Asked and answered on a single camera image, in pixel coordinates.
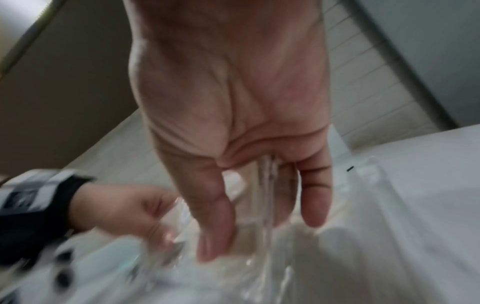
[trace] gray wall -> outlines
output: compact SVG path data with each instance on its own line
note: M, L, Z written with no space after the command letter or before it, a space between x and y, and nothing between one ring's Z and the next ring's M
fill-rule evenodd
M0 80L0 172L63 167L137 108L122 1L68 0Z
M480 123L480 1L356 1L458 125Z

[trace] sleeve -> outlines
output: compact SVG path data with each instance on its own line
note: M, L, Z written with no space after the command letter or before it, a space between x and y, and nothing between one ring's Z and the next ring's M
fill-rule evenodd
M74 170L32 170L4 182L0 187L0 265L21 259L35 264L47 245L71 234L70 201L92 180Z

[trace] palm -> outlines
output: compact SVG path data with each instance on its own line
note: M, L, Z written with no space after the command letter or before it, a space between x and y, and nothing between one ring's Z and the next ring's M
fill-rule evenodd
M134 31L133 90L161 159L195 201L194 215L211 217L199 206L225 196L222 169L276 154L300 170L303 216L320 224L331 172L316 1L131 1L131 21L143 21ZM230 221L231 210L222 208Z

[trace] black sleeve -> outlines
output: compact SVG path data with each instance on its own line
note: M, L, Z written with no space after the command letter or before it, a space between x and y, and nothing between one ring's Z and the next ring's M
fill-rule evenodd
M45 246L65 238L71 230L70 201L75 192L91 180L71 175L56 184L38 180L5 184L2 188L13 189L9 189L3 199L0 197L0 265L12 265L21 259L34 264ZM51 195L46 197L49 201L41 202L39 196L45 194L45 189L50 190Z

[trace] hand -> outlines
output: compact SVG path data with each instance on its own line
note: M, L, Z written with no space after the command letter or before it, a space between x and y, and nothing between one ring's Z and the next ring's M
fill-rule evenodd
M222 171L279 156L301 212L332 200L329 68L316 0L125 0L130 79L158 155L202 228L197 255L228 249L235 212ZM294 198L287 191L289 198ZM295 199L278 200L289 214Z
M71 225L81 231L95 227L113 235L134 235L164 249L173 244L175 231L160 224L178 195L155 186L114 186L87 183L73 196Z

